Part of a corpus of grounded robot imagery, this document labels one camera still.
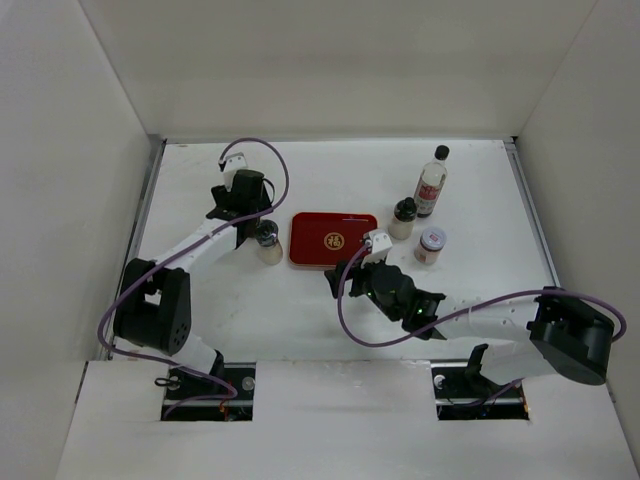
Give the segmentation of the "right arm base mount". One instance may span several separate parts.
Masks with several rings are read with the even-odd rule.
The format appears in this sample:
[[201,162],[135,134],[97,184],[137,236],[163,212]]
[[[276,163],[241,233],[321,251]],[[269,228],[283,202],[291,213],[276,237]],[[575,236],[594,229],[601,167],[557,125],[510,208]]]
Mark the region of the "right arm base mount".
[[480,375],[481,354],[489,347],[475,347],[470,358],[431,364],[436,415],[440,421],[529,419],[520,383],[495,384]]

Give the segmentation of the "black-capped white bottle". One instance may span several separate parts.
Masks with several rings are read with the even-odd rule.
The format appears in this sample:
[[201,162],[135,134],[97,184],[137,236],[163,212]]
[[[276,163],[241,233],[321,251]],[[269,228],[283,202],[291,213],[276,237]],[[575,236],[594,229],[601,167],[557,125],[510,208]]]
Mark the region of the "black-capped white bottle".
[[412,234],[416,217],[417,205],[412,197],[398,201],[389,224],[389,234],[396,240],[408,239]]

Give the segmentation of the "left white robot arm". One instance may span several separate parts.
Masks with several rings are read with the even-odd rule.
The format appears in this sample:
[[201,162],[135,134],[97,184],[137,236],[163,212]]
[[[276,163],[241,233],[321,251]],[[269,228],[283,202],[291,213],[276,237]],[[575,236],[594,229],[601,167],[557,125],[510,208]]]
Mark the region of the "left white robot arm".
[[114,336],[153,350],[189,370],[190,386],[206,399],[224,387],[223,356],[192,332],[191,273],[214,265],[254,235],[257,214],[272,207],[264,175],[240,169],[231,184],[212,189],[215,208],[189,237],[153,260],[125,268]]

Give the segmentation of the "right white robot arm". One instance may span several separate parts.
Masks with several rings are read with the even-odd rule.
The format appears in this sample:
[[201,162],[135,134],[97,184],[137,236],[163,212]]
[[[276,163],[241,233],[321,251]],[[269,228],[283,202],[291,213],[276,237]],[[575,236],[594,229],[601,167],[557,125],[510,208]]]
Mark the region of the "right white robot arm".
[[612,343],[625,330],[613,307],[558,287],[472,302],[421,290],[385,261],[341,262],[324,276],[336,301],[368,299],[400,324],[405,340],[479,340],[463,373],[466,388],[479,396],[512,380],[552,374],[601,385]]

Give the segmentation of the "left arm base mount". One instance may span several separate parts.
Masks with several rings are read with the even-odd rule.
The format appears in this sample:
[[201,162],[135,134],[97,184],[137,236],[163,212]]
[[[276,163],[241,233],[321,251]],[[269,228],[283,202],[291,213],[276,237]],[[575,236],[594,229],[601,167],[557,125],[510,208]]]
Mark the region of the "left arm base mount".
[[165,422],[248,422],[253,419],[255,363],[226,363],[217,383],[170,369],[154,380],[163,390],[160,419]]

